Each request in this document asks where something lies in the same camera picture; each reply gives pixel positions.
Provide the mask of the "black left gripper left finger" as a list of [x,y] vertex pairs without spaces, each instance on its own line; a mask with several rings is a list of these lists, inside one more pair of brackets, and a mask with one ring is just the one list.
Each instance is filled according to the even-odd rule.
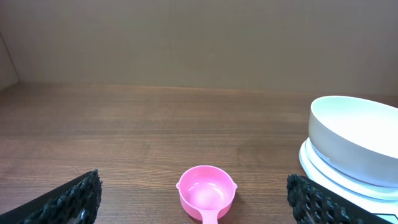
[[89,171],[1,215],[1,224],[94,223],[101,203],[102,181]]

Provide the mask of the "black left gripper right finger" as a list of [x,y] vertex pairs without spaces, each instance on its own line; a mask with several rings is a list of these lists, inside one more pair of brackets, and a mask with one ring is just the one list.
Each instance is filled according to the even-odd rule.
[[299,224],[389,224],[305,176],[287,178],[287,201]]

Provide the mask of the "pink plastic measuring scoop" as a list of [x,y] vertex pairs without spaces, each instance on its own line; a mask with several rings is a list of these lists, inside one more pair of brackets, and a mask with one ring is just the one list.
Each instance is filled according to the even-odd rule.
[[176,183],[180,203],[192,218],[218,224],[234,200],[238,185],[224,170],[209,165],[186,170]]

